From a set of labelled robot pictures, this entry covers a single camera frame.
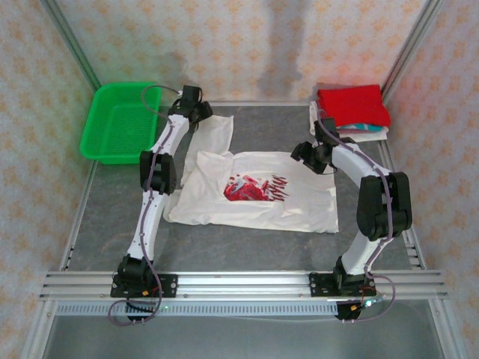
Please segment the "white cloth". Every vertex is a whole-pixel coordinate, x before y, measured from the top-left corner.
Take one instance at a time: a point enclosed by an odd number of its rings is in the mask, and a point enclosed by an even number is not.
[[[332,169],[318,176],[289,153],[244,152],[218,155],[199,151],[182,191],[170,196],[165,220],[183,224],[226,224],[268,230],[338,232]],[[238,179],[281,183],[283,200],[228,200],[225,188]]]
[[[314,133],[314,121],[317,120],[317,112],[319,111],[316,101],[311,101],[309,105],[309,132],[312,135]],[[372,132],[372,131],[361,131],[359,129],[338,129],[338,134],[340,138],[350,137],[356,143],[366,142],[366,141],[381,141],[386,140],[388,136],[386,135],[389,131],[388,127],[383,127],[381,131]]]
[[[219,155],[230,149],[231,137],[233,136],[233,116],[211,116],[199,123],[198,130],[193,135],[185,158],[181,185],[184,185],[189,174],[196,166],[196,153],[199,150]]]

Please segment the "red folded cloth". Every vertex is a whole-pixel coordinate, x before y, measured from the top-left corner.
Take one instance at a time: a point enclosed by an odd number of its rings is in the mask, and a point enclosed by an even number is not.
[[[335,118],[336,127],[354,123],[376,126],[391,124],[388,110],[382,104],[379,85],[318,90],[317,95],[318,103],[326,116]]]

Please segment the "patterned wallpaper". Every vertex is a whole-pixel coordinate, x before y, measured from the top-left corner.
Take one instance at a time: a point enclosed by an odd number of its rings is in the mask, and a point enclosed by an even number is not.
[[[426,0],[59,0],[102,83],[304,100],[383,83]]]
[[[56,269],[88,163],[78,144],[93,91],[38,0],[0,2],[0,358],[22,350]]]
[[[394,162],[411,180],[431,268],[445,269],[463,335],[479,353],[479,11],[445,1],[388,107]]]

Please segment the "cable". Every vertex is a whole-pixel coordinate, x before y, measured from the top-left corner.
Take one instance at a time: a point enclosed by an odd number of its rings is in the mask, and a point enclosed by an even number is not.
[[[162,283],[161,281],[159,280],[159,276],[158,276],[158,273],[156,272],[156,269],[153,267],[153,264],[152,262],[150,261],[150,259],[148,258],[148,254],[147,254],[147,251],[146,251],[146,247],[144,246],[144,222],[145,222],[145,219],[146,219],[146,216],[147,216],[147,213],[148,213],[148,210],[150,208],[150,205],[151,203],[153,202],[153,189],[151,188],[151,180],[153,179],[153,172],[155,170],[155,164],[156,164],[156,157],[159,155],[159,152],[163,149],[163,147],[165,146],[166,142],[168,141],[168,139],[170,138],[171,136],[171,133],[173,132],[173,128],[174,128],[174,125],[173,123],[171,122],[170,118],[168,116],[166,116],[165,114],[161,114],[159,113],[158,111],[152,109],[150,106],[148,106],[148,104],[146,103],[146,100],[144,98],[144,95],[146,94],[146,92],[150,89],[150,88],[164,88],[166,90],[171,90],[173,92],[175,92],[176,94],[180,94],[180,92],[176,91],[175,89],[173,88],[169,88],[168,86],[163,86],[163,85],[150,85],[150,86],[147,86],[143,89],[143,91],[141,92],[141,101],[143,102],[143,105],[144,107],[150,111],[150,112],[153,112],[154,114],[157,114],[158,116],[160,117],[163,117],[165,118],[167,121],[168,121],[168,125],[169,125],[169,131],[167,133],[167,135],[165,136],[165,139],[162,141],[162,143],[158,146],[158,149],[155,151],[155,153],[153,154],[153,159],[152,159],[152,162],[151,162],[151,167],[150,167],[150,173],[148,174],[148,179],[147,179],[147,185],[146,185],[146,188],[147,188],[147,191],[150,192],[150,196],[148,198],[148,202],[147,202],[147,205],[146,207],[144,208],[144,211],[143,211],[143,215],[141,216],[141,220],[140,220],[140,245],[141,245],[141,251],[143,252],[143,257],[148,265],[148,267],[150,268],[154,278],[155,278],[155,281],[156,283],[158,284],[158,292],[159,292],[159,297],[158,297],[158,302],[156,303],[156,306],[155,308],[151,311],[150,315],[146,318],[141,318],[141,323],[144,324],[148,321],[150,321],[155,315],[156,315],[156,312],[158,312],[159,310],[159,307],[161,306],[161,303],[162,303]],[[136,324],[136,320],[132,320],[130,322],[119,322],[118,320],[116,320],[113,315],[112,315],[112,311],[113,311],[113,307],[117,304],[121,304],[121,303],[126,303],[126,305],[132,305],[132,304],[146,304],[146,305],[150,305],[152,302],[151,301],[144,301],[144,300],[137,300],[137,299],[120,299],[118,301],[115,301],[112,303],[112,305],[110,306],[109,310],[108,310],[108,319],[109,321],[114,324],[114,325],[117,325],[117,326],[120,326],[120,327],[127,327],[129,325],[135,325]]]
[[[355,153],[357,154],[358,156],[360,156],[362,159],[364,159],[366,161],[366,163],[368,163],[371,168],[373,168],[378,174],[379,176],[381,177],[381,181],[382,181],[382,184],[384,186],[384,193],[385,193],[385,197],[386,197],[386,209],[387,209],[387,213],[388,213],[388,236],[385,238],[385,239],[382,239],[381,242],[379,243],[378,247],[376,248],[376,250],[373,252],[373,254],[371,254],[371,256],[369,257],[369,259],[366,261],[365,265],[364,265],[364,273],[366,275],[367,278],[373,280],[374,278],[382,278],[384,280],[387,280],[390,284],[391,284],[391,289],[392,289],[392,294],[391,294],[391,301],[389,302],[389,305],[386,309],[384,309],[381,313],[375,315],[375,316],[372,316],[370,318],[363,318],[363,319],[356,319],[356,320],[350,320],[348,322],[366,322],[366,321],[369,321],[369,320],[373,320],[373,319],[377,319],[383,315],[385,315],[392,307],[393,303],[394,303],[394,300],[396,299],[396,286],[394,285],[394,282],[389,278],[389,277],[386,277],[385,275],[376,275],[376,276],[373,276],[372,274],[369,273],[369,267],[371,266],[371,264],[374,262],[374,260],[376,260],[376,258],[379,256],[379,254],[381,253],[381,250],[388,244],[390,243],[392,240],[393,240],[393,227],[392,227],[392,207],[391,207],[391,202],[392,202],[392,199],[391,199],[391,193],[389,191],[389,186],[388,186],[388,181],[386,180],[386,177],[384,175],[384,173],[376,166],[376,164],[368,157],[366,156],[363,152],[357,152],[355,151],[351,146],[348,146],[347,144],[345,144],[341,139],[339,138],[336,138],[330,131],[328,131],[328,129],[324,126],[324,123],[322,122],[321,120],[321,116],[320,116],[320,112],[323,111],[325,112],[324,110],[320,110],[317,112],[317,122],[319,123],[321,129],[327,134],[328,137],[330,137],[333,141],[335,141],[336,143],[338,143],[339,145],[341,145],[342,147],[348,149],[350,152],[352,153]]]

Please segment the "green basket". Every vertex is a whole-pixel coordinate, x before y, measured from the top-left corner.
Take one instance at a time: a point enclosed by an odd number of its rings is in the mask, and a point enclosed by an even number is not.
[[[141,102],[141,92],[154,82],[118,82],[102,86],[93,98],[80,152],[105,165],[138,164],[140,152],[149,150],[158,116]],[[161,88],[151,88],[145,101],[158,109]]]

